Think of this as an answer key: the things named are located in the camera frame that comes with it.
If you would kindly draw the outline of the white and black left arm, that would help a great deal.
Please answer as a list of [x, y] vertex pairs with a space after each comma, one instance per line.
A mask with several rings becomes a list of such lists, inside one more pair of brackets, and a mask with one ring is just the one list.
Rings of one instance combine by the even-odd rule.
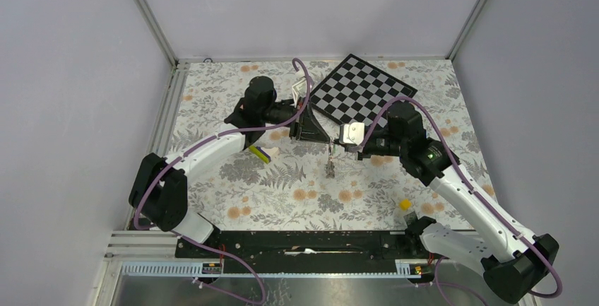
[[188, 205], [188, 185], [221, 160], [253, 146], [267, 125], [287, 127], [301, 141], [328, 143], [330, 138], [309, 106], [312, 80], [299, 76], [292, 98], [278, 101], [273, 80], [257, 76], [250, 80], [233, 112], [212, 135], [179, 153], [145, 156], [129, 195], [136, 215], [144, 215], [154, 227], [192, 240], [202, 257], [213, 256], [219, 239], [215, 226]]

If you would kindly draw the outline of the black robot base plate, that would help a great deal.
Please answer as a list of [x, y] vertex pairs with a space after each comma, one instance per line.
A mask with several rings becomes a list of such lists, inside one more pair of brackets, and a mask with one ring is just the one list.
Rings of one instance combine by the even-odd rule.
[[439, 254], [403, 231], [217, 231], [202, 247], [180, 239], [178, 259], [207, 261], [227, 275], [400, 276], [428, 274]]

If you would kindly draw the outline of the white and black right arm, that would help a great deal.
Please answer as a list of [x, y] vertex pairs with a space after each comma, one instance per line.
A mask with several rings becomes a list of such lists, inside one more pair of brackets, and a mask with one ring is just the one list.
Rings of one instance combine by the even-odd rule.
[[535, 234], [488, 197], [445, 140], [427, 135], [422, 119], [429, 116], [417, 103], [388, 103], [369, 127], [353, 122], [340, 128], [340, 142], [359, 160], [397, 157], [409, 175], [447, 200], [479, 235], [475, 239], [421, 217], [408, 226], [408, 254], [448, 257], [480, 274], [498, 298], [512, 305], [525, 295], [542, 297], [534, 287], [547, 275], [556, 276], [558, 242]]

